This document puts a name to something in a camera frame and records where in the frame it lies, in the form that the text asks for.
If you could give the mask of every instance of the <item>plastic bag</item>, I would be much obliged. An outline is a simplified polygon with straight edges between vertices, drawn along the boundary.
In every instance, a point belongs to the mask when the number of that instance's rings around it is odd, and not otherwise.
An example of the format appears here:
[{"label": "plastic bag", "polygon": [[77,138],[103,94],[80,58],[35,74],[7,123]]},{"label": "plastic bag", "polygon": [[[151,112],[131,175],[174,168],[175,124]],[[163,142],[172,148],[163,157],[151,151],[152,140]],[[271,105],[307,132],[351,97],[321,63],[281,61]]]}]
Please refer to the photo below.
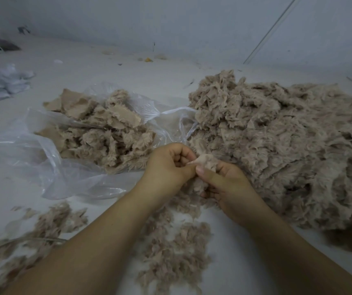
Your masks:
[{"label": "plastic bag", "polygon": [[[115,89],[115,86],[104,83],[90,87],[85,94],[102,102]],[[156,133],[155,147],[171,142],[186,143],[197,127],[195,110],[191,108],[166,106],[135,93],[130,96],[130,108]],[[0,133],[0,153],[6,163],[14,168],[15,173],[38,183],[44,198],[64,199],[73,195],[97,199],[118,197],[141,178],[143,171],[108,175],[92,162],[61,158],[51,139],[34,133],[55,125],[93,127],[61,113],[28,109]]]}]

